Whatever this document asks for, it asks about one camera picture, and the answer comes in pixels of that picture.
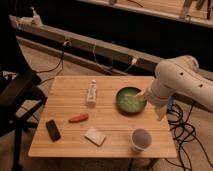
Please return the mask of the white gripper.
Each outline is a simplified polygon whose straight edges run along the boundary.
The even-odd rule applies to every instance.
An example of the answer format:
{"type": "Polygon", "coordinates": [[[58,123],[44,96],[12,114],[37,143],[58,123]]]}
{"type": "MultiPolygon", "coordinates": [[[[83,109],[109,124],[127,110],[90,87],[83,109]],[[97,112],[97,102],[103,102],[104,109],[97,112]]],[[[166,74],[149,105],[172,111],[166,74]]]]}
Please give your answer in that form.
{"type": "Polygon", "coordinates": [[[156,108],[156,114],[158,116],[158,120],[161,121],[166,114],[166,107],[164,106],[167,102],[166,99],[161,99],[157,95],[155,95],[150,88],[147,88],[145,92],[139,92],[134,96],[136,99],[144,100],[146,99],[149,103],[154,106],[162,106],[156,108]]]}

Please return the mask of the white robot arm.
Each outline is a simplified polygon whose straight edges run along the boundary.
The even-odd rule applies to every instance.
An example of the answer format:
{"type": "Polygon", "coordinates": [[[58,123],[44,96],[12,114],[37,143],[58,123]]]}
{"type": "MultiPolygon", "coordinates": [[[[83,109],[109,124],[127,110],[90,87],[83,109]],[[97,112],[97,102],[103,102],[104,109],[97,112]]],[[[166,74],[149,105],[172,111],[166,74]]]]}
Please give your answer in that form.
{"type": "Polygon", "coordinates": [[[176,92],[186,94],[213,112],[213,81],[199,75],[198,70],[198,61],[190,55],[162,60],[155,67],[156,78],[134,98],[154,105],[159,121],[166,114],[168,100],[176,92]]]}

